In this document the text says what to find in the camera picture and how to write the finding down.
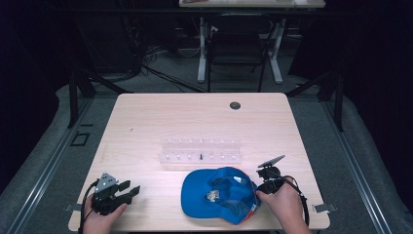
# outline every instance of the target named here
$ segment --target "baseball cap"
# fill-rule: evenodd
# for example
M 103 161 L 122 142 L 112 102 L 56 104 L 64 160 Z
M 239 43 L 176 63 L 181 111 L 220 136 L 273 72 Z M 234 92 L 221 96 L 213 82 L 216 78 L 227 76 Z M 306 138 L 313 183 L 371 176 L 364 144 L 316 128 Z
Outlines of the baseball cap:
M 195 218 L 221 217 L 239 224 L 261 205 L 256 188 L 249 176 L 236 168 L 196 170 L 183 181 L 182 210 Z

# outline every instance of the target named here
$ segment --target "human arm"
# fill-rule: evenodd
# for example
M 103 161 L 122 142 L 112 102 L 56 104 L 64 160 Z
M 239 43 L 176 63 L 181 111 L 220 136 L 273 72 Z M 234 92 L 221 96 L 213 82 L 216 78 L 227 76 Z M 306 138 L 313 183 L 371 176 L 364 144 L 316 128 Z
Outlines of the human arm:
M 92 209 L 92 197 L 90 195 L 85 204 L 84 234 L 109 234 L 112 224 L 122 215 L 127 204 L 122 204 L 113 213 L 108 215 L 97 214 Z
M 274 194 L 265 194 L 257 191 L 256 195 L 270 207 L 271 212 L 279 220 L 285 233 L 311 233 L 303 219 L 303 207 L 300 196 L 289 184 L 285 183 Z

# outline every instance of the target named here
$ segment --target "cap logo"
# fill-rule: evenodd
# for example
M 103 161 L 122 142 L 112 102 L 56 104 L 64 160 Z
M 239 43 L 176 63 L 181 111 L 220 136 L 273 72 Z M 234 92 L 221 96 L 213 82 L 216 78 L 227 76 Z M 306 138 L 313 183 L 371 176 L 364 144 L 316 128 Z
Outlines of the cap logo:
M 208 192 L 208 194 L 206 195 L 206 198 L 210 201 L 210 202 L 215 202 L 216 199 L 219 199 L 219 190 L 211 190 Z

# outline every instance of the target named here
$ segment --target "wooden tabletop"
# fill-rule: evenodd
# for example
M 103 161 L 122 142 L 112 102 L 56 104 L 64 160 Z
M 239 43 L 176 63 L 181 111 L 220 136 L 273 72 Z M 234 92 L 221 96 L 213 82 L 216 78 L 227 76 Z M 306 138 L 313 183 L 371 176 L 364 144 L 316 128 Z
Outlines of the wooden tabletop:
M 233 109 L 230 103 L 241 107 Z M 225 164 L 163 164 L 165 138 L 214 138 L 240 141 L 242 162 Z M 323 203 L 306 150 L 284 94 L 127 94 L 120 95 L 95 154 L 78 203 L 91 183 L 106 172 L 120 182 L 140 185 L 125 213 L 115 223 L 120 231 L 271 230 L 280 224 L 263 204 L 247 221 L 234 225 L 220 218 L 186 216 L 180 205 L 184 178 L 196 169 L 232 166 L 257 184 L 257 166 L 285 155 L 276 166 L 283 176 L 294 176 L 308 198 L 310 227 L 324 229 L 327 214 L 313 205 Z M 79 227 L 74 212 L 69 229 Z
M 206 0 L 185 3 L 179 0 L 180 7 L 186 8 L 323 8 L 323 0 Z

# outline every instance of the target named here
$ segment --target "person's left hand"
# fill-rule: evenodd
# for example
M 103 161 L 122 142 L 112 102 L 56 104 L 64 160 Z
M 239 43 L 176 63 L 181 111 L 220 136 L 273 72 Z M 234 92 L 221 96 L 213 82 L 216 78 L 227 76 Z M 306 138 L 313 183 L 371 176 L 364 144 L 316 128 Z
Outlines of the person's left hand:
M 127 208 L 127 204 L 122 204 L 113 213 L 100 215 L 92 209 L 92 197 L 90 195 L 85 204 L 85 224 L 83 226 L 84 234 L 109 234 L 112 224 L 122 215 Z

